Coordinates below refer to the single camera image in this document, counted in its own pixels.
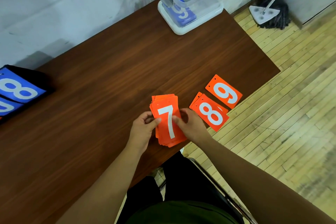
white number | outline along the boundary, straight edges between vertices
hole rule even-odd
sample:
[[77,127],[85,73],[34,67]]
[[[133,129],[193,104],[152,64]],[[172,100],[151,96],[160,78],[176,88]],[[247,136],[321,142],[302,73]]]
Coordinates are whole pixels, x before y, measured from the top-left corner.
[[[225,90],[225,93],[221,93],[219,91],[219,88],[222,88],[223,90]],[[226,84],[223,84],[221,82],[218,82],[215,84],[215,86],[213,87],[214,92],[221,98],[227,98],[229,97],[229,94],[232,96],[232,98],[229,98],[229,100],[227,101],[229,104],[234,104],[237,102],[238,100],[238,96],[237,94],[234,92],[233,89],[231,89],[229,86],[227,86]]]
[[180,7],[180,10],[177,10],[176,7],[173,5],[171,9],[173,9],[173,11],[176,12],[177,14],[183,14],[179,16],[180,19],[185,19],[189,16],[188,12],[183,7]]
[[10,112],[14,109],[14,106],[0,101],[0,106],[5,107],[6,109],[0,109],[0,112]]
[[[202,114],[207,115],[208,116],[208,120],[214,124],[214,125],[221,125],[223,122],[223,117],[221,116],[221,114],[215,110],[212,110],[212,107],[210,104],[203,102],[199,105],[199,110]],[[218,120],[214,120],[211,115],[216,115]]]
[[171,118],[173,116],[173,106],[169,105],[169,106],[160,108],[157,111],[159,112],[159,115],[168,112],[168,130],[169,130],[169,136],[170,136],[170,139],[175,138],[174,131],[173,131],[173,122],[171,120]]
[[[7,83],[13,84],[15,86],[15,88],[11,89],[8,88],[6,86]],[[32,88],[28,88],[28,87],[23,87],[21,85],[21,83],[19,83],[18,81],[15,81],[13,79],[9,79],[9,78],[4,78],[0,80],[0,89],[6,92],[12,92],[14,94],[14,96],[16,96],[19,99],[31,99],[34,98],[38,95],[37,91],[32,89]],[[30,93],[30,96],[24,96],[22,95],[20,92],[21,91],[27,91]]]

black pants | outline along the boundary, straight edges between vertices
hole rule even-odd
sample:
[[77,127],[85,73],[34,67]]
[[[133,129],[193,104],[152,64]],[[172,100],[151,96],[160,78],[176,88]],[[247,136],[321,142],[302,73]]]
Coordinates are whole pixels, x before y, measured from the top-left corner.
[[[228,203],[208,178],[178,152],[162,164],[166,177],[165,201],[199,201],[214,205],[229,213],[238,223],[241,214]],[[117,224],[124,224],[140,208],[162,202],[155,179],[146,176],[127,192],[127,199]]]

brown tabletop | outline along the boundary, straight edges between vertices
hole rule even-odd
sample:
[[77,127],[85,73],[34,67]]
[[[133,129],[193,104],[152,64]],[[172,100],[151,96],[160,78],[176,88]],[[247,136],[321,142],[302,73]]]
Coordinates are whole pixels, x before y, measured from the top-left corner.
[[[152,95],[188,107],[218,74],[244,100],[279,69],[223,13],[175,35],[150,3],[39,68],[56,92],[0,126],[0,223],[53,223],[122,151]],[[188,142],[150,140],[132,185]]]

mop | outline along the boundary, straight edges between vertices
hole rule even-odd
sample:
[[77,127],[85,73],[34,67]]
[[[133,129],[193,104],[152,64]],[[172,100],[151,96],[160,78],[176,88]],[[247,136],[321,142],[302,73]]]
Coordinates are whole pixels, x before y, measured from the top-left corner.
[[284,29],[291,22],[284,0],[258,0],[257,5],[251,5],[249,10],[261,28]]

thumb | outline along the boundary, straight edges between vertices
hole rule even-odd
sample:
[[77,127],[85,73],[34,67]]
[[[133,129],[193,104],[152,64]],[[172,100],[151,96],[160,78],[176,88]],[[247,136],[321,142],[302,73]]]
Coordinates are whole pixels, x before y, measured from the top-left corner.
[[153,120],[151,123],[148,123],[147,126],[152,131],[154,128],[156,128],[157,125],[160,124],[160,122],[161,122],[161,118],[157,118],[157,119]]
[[179,117],[177,117],[177,116],[175,116],[175,115],[173,115],[172,116],[172,120],[176,123],[176,125],[178,125],[179,126],[179,128],[183,131],[183,129],[185,128],[185,123],[184,123],[184,121],[181,119],[181,118],[179,118]]

